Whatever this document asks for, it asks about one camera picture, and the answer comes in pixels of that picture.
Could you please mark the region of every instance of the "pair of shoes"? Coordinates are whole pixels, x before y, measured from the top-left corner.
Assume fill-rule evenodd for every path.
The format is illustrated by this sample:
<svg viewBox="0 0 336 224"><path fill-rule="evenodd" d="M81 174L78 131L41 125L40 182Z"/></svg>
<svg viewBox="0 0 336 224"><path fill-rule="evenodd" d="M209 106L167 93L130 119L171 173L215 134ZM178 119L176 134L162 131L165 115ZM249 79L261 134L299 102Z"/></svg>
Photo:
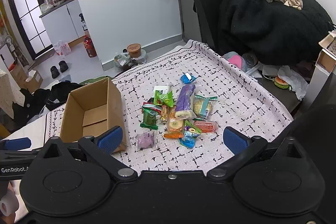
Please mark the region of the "pair of shoes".
<svg viewBox="0 0 336 224"><path fill-rule="evenodd" d="M59 64L59 68L60 68L61 72L65 72L69 68L67 63L64 60L60 61L58 64ZM51 72L51 77L53 79L55 79L56 77L59 76L59 71L56 68L56 66L52 66L50 68L50 72Z"/></svg>

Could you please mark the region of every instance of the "purple bread package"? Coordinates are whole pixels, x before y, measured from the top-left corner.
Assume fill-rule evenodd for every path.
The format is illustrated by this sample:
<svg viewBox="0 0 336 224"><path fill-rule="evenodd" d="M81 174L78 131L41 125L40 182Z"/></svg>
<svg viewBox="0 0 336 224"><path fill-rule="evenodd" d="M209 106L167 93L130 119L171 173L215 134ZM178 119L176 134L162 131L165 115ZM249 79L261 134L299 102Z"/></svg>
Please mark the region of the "purple bread package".
<svg viewBox="0 0 336 224"><path fill-rule="evenodd" d="M194 84L184 85L180 91L176 102L175 117L177 119L194 119L196 117L194 109Z"/></svg>

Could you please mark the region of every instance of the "pink object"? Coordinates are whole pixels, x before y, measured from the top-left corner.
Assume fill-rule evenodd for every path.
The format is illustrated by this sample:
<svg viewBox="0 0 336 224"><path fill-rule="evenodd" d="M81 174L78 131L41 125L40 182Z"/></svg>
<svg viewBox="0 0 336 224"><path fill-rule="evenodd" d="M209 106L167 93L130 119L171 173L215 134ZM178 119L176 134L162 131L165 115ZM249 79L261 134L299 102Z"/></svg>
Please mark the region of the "pink object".
<svg viewBox="0 0 336 224"><path fill-rule="evenodd" d="M240 55L233 55L233 57L229 58L228 60L231 64L235 65L239 69L242 69L242 58Z"/></svg>

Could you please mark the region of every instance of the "kitchen counter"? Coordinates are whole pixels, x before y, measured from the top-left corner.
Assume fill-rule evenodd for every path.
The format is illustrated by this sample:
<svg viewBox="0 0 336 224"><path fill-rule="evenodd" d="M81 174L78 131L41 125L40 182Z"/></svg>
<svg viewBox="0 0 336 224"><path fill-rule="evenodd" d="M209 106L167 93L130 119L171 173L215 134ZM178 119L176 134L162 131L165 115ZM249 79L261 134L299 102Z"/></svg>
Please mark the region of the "kitchen counter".
<svg viewBox="0 0 336 224"><path fill-rule="evenodd" d="M54 8L51 8L51 9L50 9L49 11L47 11L46 13L40 15L40 18L42 18L42 17L44 17L45 15L51 13L52 11L56 10L57 8L62 7L62 6L65 5L65 4L68 4L68 3L71 2L71 1L74 1L74 0L67 0L67 1L61 3L60 5L55 6Z"/></svg>

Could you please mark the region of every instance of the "screw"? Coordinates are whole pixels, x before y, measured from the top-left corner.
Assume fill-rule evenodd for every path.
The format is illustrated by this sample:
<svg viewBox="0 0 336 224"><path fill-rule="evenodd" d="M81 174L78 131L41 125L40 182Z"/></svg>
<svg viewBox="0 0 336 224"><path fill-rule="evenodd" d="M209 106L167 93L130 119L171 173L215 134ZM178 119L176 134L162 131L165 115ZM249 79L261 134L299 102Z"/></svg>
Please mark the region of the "screw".
<svg viewBox="0 0 336 224"><path fill-rule="evenodd" d="M122 168L118 171L118 174L122 177L130 177L134 174L134 170L131 168Z"/></svg>
<svg viewBox="0 0 336 224"><path fill-rule="evenodd" d="M210 170L210 175L217 178L224 177L226 175L226 170L223 170L221 168L215 168Z"/></svg>
<svg viewBox="0 0 336 224"><path fill-rule="evenodd" d="M177 179L177 175L170 174L170 175L168 175L168 178L169 179Z"/></svg>

